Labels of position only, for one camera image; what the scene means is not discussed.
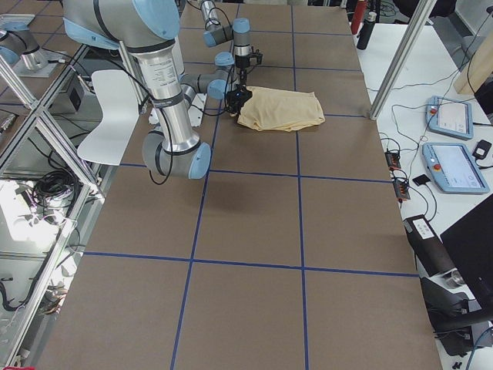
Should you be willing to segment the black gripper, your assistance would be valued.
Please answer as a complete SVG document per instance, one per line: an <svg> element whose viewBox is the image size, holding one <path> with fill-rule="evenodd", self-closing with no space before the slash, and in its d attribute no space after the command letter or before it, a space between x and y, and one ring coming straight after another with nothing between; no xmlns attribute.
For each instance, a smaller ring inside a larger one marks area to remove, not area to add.
<svg viewBox="0 0 493 370"><path fill-rule="evenodd" d="M246 87L236 87L226 94L225 110L231 115L238 115L244 104L251 99L253 93Z"/></svg>
<svg viewBox="0 0 493 370"><path fill-rule="evenodd" d="M235 55L236 74L238 75L239 83L247 82L247 69L250 67L250 60L253 54Z"/></svg>

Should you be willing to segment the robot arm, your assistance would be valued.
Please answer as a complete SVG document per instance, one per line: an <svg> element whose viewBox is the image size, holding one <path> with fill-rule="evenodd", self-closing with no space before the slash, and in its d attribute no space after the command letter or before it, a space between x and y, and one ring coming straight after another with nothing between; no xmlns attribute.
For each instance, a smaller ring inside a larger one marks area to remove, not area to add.
<svg viewBox="0 0 493 370"><path fill-rule="evenodd" d="M228 41L233 42L233 57L240 85L247 84L247 70L251 59L261 62L262 54L251 45L250 21L248 18L235 18L230 22L226 13L214 1L198 1L203 16L205 31L203 39L208 47Z"/></svg>
<svg viewBox="0 0 493 370"><path fill-rule="evenodd" d="M225 110L240 112L252 97L247 89L250 60L262 59L250 44L250 22L236 18L223 26L212 1L201 1L204 42L209 47L233 43L232 52L216 55L210 74L179 74L173 47L179 33L179 12L173 1L66 1L66 34L101 49L125 45L136 58L149 98L159 120L143 144L147 168L164 177L203 178L210 166L211 149L193 130L189 108L195 95L224 100Z"/></svg>

